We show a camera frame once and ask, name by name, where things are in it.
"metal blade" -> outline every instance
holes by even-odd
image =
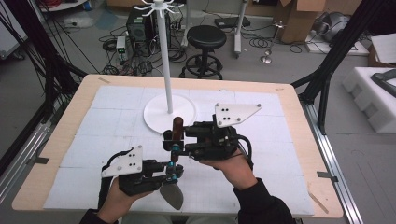
[[[183,205],[184,197],[183,192],[177,184],[163,185],[160,188],[160,193],[163,198],[176,210],[180,210]]]

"hand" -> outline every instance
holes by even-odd
[[[221,170],[227,180],[237,189],[248,189],[257,179],[248,166],[248,161],[238,148],[233,156],[225,161],[200,161],[200,163]]]
[[[116,177],[111,184],[105,203],[99,210],[97,216],[107,223],[114,223],[117,219],[128,213],[132,203],[150,193],[152,193],[152,191],[128,196],[120,190],[119,178]]]

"wooden table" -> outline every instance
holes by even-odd
[[[187,78],[173,78],[171,83],[174,89],[224,89],[277,94],[314,206],[313,217],[341,217],[344,214],[332,181],[329,178],[318,177],[317,171],[326,172],[326,167],[300,101],[291,85]],[[47,200],[64,154],[70,148],[97,90],[104,85],[163,88],[164,81],[159,77],[86,76],[40,154],[40,157],[49,158],[49,162],[34,165],[13,201],[12,207],[15,210],[44,211],[43,205]]]

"round stool seat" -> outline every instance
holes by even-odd
[[[219,28],[210,25],[193,26],[187,32],[187,40],[198,49],[218,49],[227,36]]]

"chair base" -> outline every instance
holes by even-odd
[[[197,54],[186,61],[186,66],[183,67],[178,77],[186,77],[185,71],[187,69],[191,74],[198,76],[198,78],[219,76],[219,80],[222,80],[222,75],[220,73],[222,68],[220,60],[216,57],[208,54]]]

